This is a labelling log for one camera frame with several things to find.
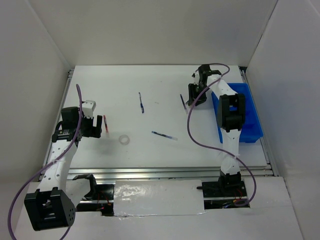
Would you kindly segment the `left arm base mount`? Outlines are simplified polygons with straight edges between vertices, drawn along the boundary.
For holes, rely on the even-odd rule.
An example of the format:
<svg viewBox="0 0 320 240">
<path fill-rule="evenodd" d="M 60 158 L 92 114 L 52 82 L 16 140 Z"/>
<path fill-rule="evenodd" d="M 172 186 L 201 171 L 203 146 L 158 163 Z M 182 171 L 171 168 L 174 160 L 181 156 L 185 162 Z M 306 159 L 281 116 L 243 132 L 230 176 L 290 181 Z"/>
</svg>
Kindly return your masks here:
<svg viewBox="0 0 320 240">
<path fill-rule="evenodd" d="M 89 181 L 89 192 L 76 206 L 77 212 L 97 212 L 105 217 L 114 215 L 114 184 L 97 184 L 93 174 L 76 175 L 72 180 Z"/>
</svg>

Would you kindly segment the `clear tape roll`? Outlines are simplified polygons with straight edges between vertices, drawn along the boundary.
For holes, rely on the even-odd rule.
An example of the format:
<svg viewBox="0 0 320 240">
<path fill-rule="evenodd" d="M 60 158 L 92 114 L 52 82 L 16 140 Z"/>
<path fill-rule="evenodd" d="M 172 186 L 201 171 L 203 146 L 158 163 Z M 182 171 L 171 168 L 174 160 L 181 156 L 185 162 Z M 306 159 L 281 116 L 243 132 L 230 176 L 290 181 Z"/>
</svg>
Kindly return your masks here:
<svg viewBox="0 0 320 240">
<path fill-rule="evenodd" d="M 126 134 L 121 135 L 118 140 L 119 140 L 119 143 L 123 146 L 126 146 L 130 143 L 130 138 Z"/>
</svg>

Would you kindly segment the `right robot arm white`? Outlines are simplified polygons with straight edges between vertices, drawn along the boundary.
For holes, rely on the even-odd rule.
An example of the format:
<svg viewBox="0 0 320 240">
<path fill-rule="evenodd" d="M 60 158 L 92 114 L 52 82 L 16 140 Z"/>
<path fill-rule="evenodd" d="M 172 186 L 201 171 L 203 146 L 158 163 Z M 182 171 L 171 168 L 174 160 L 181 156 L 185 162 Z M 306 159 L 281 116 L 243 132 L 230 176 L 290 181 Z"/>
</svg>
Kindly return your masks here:
<svg viewBox="0 0 320 240">
<path fill-rule="evenodd" d="M 230 196 L 236 188 L 241 185 L 241 170 L 239 166 L 240 135 L 246 118 L 246 98 L 238 93 L 223 80 L 230 72 L 230 67 L 221 63 L 227 70 L 221 73 L 212 70 L 211 66 L 218 63 L 202 64 L 192 74 L 198 76 L 197 83 L 188 85 L 189 99 L 187 105 L 190 107 L 187 117 L 187 132 L 191 135 L 190 119 L 194 107 L 206 102 L 206 92 L 211 90 L 218 99 L 216 122 L 222 134 L 222 149 L 213 147 L 220 151 L 221 166 L 218 178 L 218 190 L 223 196 Z"/>
</svg>

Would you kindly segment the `red pen refill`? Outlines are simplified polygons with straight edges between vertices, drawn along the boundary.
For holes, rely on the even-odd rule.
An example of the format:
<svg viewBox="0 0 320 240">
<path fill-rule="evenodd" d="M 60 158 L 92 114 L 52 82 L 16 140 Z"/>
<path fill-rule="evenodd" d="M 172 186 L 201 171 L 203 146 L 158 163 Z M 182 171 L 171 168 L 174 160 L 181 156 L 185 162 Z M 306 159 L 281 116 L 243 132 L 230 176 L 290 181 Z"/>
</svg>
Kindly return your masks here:
<svg viewBox="0 0 320 240">
<path fill-rule="evenodd" d="M 110 133 L 109 133 L 109 129 L 108 129 L 106 115 L 103 115 L 103 122 L 104 122 L 105 134 L 109 138 L 110 137 Z"/>
</svg>

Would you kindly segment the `purple pen refill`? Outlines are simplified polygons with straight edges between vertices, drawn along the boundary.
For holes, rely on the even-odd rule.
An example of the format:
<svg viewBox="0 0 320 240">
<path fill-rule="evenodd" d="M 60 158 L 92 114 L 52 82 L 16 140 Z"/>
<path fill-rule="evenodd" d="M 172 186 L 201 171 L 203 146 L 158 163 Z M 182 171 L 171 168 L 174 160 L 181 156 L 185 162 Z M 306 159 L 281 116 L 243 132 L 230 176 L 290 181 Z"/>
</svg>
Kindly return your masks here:
<svg viewBox="0 0 320 240">
<path fill-rule="evenodd" d="M 185 111 L 186 115 L 188 115 L 188 114 L 189 114 L 189 111 L 188 111 L 188 109 L 187 109 L 187 106 L 186 106 L 186 103 L 185 103 L 185 101 L 184 101 L 183 95 L 180 94 L 179 96 L 180 96 L 180 99 L 181 99 L 181 102 L 182 102 L 184 111 Z"/>
</svg>

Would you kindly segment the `blue ballpoint pen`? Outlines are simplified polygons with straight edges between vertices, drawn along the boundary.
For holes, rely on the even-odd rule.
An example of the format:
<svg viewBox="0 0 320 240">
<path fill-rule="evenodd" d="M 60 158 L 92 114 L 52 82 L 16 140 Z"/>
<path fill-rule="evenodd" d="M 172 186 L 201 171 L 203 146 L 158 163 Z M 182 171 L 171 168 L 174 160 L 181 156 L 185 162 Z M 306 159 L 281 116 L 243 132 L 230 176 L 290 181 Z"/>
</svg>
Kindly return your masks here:
<svg viewBox="0 0 320 240">
<path fill-rule="evenodd" d="M 142 95 L 141 95 L 140 92 L 138 92 L 138 95 L 139 95 L 139 102 L 140 102 L 141 113 L 144 114 L 145 110 L 144 110 L 144 105 L 143 105 L 143 102 L 142 102 Z"/>
</svg>

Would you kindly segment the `blue pen refill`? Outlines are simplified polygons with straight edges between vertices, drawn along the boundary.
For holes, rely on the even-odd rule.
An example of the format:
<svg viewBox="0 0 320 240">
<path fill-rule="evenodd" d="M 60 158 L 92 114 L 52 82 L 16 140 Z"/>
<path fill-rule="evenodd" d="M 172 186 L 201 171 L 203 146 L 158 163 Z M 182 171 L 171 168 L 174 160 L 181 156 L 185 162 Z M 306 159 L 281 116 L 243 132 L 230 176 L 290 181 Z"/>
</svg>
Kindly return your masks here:
<svg viewBox="0 0 320 240">
<path fill-rule="evenodd" d="M 174 140 L 174 141 L 178 140 L 178 138 L 176 138 L 176 137 L 173 137 L 173 136 L 170 136 L 170 135 L 166 135 L 166 134 L 163 134 L 163 133 L 159 133 L 159 132 L 156 132 L 156 131 L 151 131 L 151 133 L 155 134 L 157 136 L 161 136 L 161 137 L 164 137 L 164 138 L 167 138 L 167 139 Z"/>
</svg>

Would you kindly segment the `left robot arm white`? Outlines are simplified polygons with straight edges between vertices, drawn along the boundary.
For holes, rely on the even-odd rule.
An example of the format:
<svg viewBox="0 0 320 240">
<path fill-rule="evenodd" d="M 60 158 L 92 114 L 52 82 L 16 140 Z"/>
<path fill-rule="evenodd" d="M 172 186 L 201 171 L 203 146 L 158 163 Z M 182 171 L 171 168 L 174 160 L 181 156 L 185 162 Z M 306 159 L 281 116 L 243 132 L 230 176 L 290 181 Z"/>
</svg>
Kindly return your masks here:
<svg viewBox="0 0 320 240">
<path fill-rule="evenodd" d="M 101 137 L 103 117 L 94 116 L 95 108 L 96 103 L 87 100 L 80 107 L 61 110 L 62 120 L 57 123 L 51 137 L 49 167 L 35 192 L 24 198 L 24 206 L 35 231 L 71 227 L 81 200 L 92 200 L 99 193 L 91 173 L 76 175 L 70 184 L 67 183 L 81 139 Z"/>
</svg>

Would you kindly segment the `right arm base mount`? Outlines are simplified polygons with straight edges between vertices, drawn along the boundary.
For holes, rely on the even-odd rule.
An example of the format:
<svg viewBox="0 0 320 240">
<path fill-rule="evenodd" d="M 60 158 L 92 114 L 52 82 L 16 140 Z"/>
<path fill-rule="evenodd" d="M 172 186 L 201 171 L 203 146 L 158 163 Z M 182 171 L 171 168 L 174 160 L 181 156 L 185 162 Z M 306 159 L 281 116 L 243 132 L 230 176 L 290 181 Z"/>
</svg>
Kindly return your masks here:
<svg viewBox="0 0 320 240">
<path fill-rule="evenodd" d="M 203 181 L 196 189 L 202 192 L 205 210 L 249 208 L 245 182 L 238 186 L 224 187 L 220 180 Z"/>
</svg>

